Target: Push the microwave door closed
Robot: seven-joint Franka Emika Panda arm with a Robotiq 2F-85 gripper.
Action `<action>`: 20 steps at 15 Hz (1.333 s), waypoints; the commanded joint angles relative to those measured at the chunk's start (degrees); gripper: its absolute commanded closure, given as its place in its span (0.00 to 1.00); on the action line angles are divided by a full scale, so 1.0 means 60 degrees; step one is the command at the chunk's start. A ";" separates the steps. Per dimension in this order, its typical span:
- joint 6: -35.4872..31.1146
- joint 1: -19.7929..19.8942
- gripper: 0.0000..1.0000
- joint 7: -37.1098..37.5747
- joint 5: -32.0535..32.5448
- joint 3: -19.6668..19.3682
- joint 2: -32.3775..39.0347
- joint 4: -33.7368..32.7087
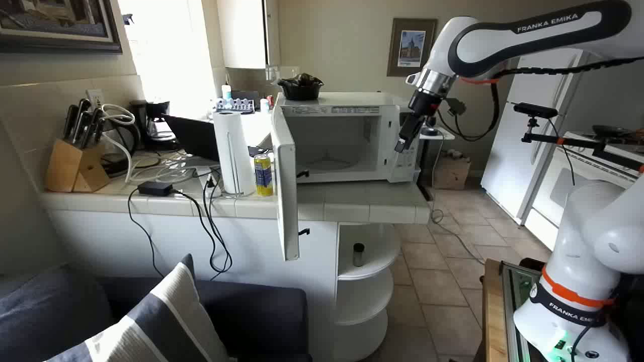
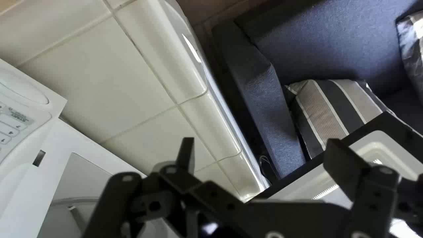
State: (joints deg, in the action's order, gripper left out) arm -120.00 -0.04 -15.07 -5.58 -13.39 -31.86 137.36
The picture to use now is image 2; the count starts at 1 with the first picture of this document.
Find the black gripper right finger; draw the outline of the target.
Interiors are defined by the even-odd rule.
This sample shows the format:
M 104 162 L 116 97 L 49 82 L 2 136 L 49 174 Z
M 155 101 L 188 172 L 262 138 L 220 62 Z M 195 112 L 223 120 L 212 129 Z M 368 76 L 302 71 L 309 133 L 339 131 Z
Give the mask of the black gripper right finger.
M 344 236 L 388 238 L 400 173 L 385 165 L 371 165 L 339 138 L 328 140 L 324 168 L 352 201 Z

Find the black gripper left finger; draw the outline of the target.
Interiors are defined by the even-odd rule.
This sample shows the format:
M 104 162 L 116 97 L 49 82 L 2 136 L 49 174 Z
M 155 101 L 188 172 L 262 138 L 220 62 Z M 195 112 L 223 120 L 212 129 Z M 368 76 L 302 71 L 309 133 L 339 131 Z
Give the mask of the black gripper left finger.
M 175 162 L 142 177 L 135 172 L 109 178 L 82 238 L 137 238 L 149 220 L 163 218 L 182 236 L 188 234 L 182 191 L 171 181 L 179 172 L 194 169 L 195 138 L 184 137 Z

